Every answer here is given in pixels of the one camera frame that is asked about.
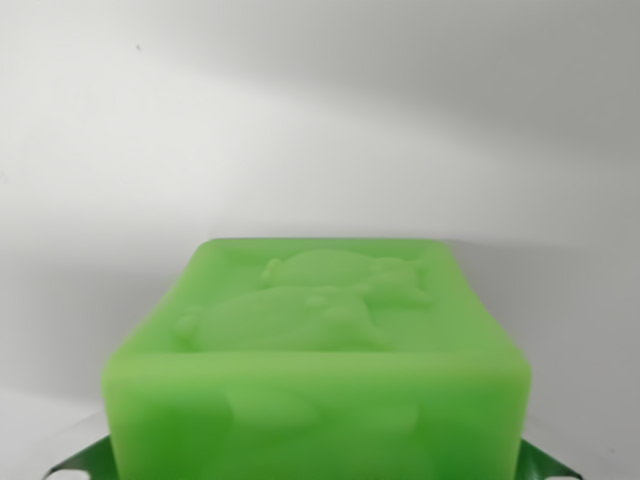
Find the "black-padded silver gripper left finger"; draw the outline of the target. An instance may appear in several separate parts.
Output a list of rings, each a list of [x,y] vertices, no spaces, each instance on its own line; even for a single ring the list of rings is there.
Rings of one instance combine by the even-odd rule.
[[[48,435],[18,455],[2,479],[112,479],[113,452],[106,415],[98,410]]]

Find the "black-padded silver gripper right finger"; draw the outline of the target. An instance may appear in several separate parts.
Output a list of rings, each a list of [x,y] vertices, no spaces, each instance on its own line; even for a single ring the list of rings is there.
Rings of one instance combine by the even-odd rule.
[[[639,466],[626,465],[612,447],[592,441],[540,415],[529,414],[521,455],[522,479],[638,479]]]

